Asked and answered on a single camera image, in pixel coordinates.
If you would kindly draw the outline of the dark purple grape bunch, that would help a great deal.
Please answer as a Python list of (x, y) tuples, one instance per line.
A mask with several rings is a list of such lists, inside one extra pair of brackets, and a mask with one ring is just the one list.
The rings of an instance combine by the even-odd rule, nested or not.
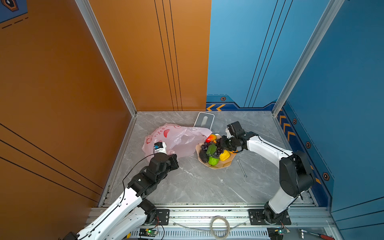
[(201, 145), (201, 150), (206, 153), (208, 157), (219, 159), (220, 155), (224, 153), (222, 148), (222, 139), (216, 139), (213, 142), (205, 142)]

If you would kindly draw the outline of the pink plastic bag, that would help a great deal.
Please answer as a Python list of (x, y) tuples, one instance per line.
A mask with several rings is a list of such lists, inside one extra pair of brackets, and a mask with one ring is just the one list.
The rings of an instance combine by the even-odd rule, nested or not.
[(179, 158), (194, 154), (196, 146), (202, 144), (212, 134), (207, 128), (183, 127), (175, 124), (165, 124), (145, 137), (142, 147), (145, 155), (152, 154), (157, 142), (166, 144), (168, 155), (176, 154)]

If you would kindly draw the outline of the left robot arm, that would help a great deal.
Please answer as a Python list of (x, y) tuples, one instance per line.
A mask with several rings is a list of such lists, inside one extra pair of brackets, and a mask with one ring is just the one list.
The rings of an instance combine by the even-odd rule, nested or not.
[(92, 223), (78, 233), (70, 232), (65, 240), (122, 240), (136, 228), (155, 221), (156, 210), (147, 197), (170, 171), (179, 168), (177, 155), (155, 153), (125, 186), (123, 193)]

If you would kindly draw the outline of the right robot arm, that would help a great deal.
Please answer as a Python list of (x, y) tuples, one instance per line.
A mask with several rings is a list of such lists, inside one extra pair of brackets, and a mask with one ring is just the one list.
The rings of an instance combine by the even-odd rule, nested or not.
[(221, 140), (223, 149), (234, 153), (254, 152), (279, 169), (280, 188), (265, 204), (262, 216), (267, 224), (281, 223), (289, 206), (316, 182), (307, 155), (280, 148), (254, 132), (246, 132), (239, 122), (227, 125), (226, 133)]

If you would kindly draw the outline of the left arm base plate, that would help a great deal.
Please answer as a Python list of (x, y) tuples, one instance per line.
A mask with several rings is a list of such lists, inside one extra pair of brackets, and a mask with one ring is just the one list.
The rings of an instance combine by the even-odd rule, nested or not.
[(170, 220), (170, 209), (157, 209), (154, 219), (150, 222), (150, 225), (156, 225), (159, 221), (159, 224), (162, 226), (167, 226)]

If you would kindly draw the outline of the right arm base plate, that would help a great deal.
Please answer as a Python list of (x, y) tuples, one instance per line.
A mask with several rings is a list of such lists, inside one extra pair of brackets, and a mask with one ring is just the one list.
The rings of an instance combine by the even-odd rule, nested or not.
[(288, 210), (280, 214), (274, 213), (269, 209), (249, 209), (249, 219), (251, 225), (286, 225), (292, 224)]

